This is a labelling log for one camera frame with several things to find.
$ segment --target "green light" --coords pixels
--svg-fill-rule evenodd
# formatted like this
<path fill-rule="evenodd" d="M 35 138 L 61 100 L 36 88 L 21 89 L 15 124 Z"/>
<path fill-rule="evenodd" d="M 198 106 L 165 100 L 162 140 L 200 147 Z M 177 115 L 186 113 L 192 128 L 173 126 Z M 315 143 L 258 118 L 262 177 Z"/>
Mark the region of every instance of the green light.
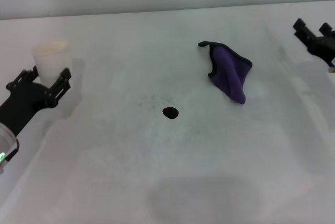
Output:
<path fill-rule="evenodd" d="M 5 158 L 6 154 L 4 152 L 0 153 L 0 162 Z"/>

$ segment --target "microfiber cloth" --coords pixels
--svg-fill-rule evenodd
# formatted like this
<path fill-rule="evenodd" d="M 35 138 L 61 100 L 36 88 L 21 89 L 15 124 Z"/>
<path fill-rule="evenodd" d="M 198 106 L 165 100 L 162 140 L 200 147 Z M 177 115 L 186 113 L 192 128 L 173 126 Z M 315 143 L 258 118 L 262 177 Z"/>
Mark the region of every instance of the microfiber cloth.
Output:
<path fill-rule="evenodd" d="M 231 100 L 245 103 L 243 84 L 251 70 L 252 62 L 241 57 L 223 43 L 200 42 L 200 47 L 209 45 L 209 56 L 213 70 L 208 74 L 210 80 Z"/>

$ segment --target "white table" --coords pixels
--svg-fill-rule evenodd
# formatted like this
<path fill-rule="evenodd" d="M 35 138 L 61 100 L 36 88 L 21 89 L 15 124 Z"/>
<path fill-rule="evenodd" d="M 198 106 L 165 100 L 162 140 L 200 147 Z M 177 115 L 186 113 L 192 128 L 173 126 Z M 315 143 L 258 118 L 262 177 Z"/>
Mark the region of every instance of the white table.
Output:
<path fill-rule="evenodd" d="M 41 41 L 65 38 L 73 88 L 18 136 L 6 224 L 335 221 L 335 74 L 294 37 L 335 2 L 0 21 L 0 98 Z M 254 67 L 247 102 L 212 85 L 208 48 Z M 180 112 L 170 120 L 164 107 Z"/>

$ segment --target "black spot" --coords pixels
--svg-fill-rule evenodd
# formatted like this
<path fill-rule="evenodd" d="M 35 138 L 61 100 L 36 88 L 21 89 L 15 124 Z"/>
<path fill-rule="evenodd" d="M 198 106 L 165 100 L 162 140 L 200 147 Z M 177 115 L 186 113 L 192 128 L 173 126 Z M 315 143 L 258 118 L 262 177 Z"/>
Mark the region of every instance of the black spot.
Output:
<path fill-rule="evenodd" d="M 163 114 L 170 119 L 175 119 L 178 117 L 179 111 L 176 108 L 167 107 L 163 109 Z"/>

